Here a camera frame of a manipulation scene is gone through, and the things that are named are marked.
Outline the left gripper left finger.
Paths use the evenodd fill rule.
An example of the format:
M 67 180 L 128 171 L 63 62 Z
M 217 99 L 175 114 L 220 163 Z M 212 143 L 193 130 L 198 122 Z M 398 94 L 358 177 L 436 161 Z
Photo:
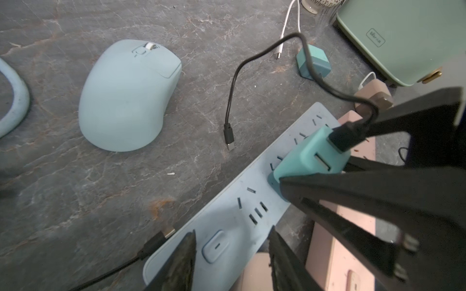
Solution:
M 188 232 L 144 291 L 190 291 L 194 280 L 195 230 Z

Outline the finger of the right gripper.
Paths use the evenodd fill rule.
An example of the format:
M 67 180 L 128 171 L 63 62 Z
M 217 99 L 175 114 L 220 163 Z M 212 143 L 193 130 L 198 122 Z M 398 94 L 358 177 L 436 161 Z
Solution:
M 368 136 L 409 134 L 403 166 L 364 160 L 364 171 L 434 167 L 464 169 L 464 89 L 449 87 L 382 112 Z
M 452 167 L 314 174 L 280 179 L 283 197 L 330 230 L 343 226 L 329 201 L 394 224 L 396 243 L 344 237 L 388 291 L 466 288 L 466 173 Z

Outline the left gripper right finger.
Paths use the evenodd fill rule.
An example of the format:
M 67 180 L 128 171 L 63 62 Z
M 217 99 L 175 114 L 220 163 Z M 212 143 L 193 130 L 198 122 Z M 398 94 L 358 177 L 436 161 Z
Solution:
M 321 291 L 275 227 L 268 235 L 274 291 Z

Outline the pink power strip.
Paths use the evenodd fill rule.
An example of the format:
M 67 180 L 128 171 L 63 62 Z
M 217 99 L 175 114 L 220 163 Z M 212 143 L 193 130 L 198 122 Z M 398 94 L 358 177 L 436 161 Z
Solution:
M 353 255 L 354 248 L 344 237 L 349 234 L 374 236 L 376 218 L 348 207 L 321 200 L 333 211 L 342 227 L 330 230 L 328 223 L 314 226 L 305 269 L 324 291 L 373 291 L 375 277 Z

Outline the pink charger plug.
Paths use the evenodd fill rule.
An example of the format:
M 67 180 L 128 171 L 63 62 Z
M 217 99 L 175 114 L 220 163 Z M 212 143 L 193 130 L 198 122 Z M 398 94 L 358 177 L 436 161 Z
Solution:
M 359 89 L 354 96 L 373 101 L 380 111 L 387 110 L 394 105 L 394 100 L 388 87 L 378 79 L 371 80 Z

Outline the blue power strip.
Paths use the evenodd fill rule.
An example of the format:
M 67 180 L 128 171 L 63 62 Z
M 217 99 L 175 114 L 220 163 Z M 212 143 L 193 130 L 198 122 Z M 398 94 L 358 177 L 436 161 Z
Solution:
M 339 126 L 321 103 L 313 104 L 216 197 L 149 257 L 143 280 L 149 284 L 183 237 L 194 231 L 197 248 L 192 289 L 227 291 L 284 215 L 289 203 L 268 176 L 305 137 L 323 126 Z

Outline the teal charger cube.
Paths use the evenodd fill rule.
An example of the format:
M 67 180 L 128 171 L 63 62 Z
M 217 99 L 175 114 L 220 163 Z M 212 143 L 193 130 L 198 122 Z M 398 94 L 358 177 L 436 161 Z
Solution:
M 308 48 L 315 72 L 322 78 L 325 78 L 331 72 L 331 64 L 325 52 L 321 48 L 315 47 L 311 44 L 308 44 Z M 296 61 L 301 77 L 313 80 L 306 65 L 305 52 L 303 48 L 296 55 Z
M 328 140 L 333 130 L 322 127 L 296 145 L 268 176 L 269 185 L 281 194 L 280 178 L 335 174 L 343 171 L 351 152 L 339 152 Z

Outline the pink mouse sideways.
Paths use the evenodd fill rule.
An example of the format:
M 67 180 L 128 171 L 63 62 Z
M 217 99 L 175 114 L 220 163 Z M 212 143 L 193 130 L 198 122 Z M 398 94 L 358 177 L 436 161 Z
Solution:
M 273 291 L 269 253 L 256 253 L 244 268 L 231 291 Z

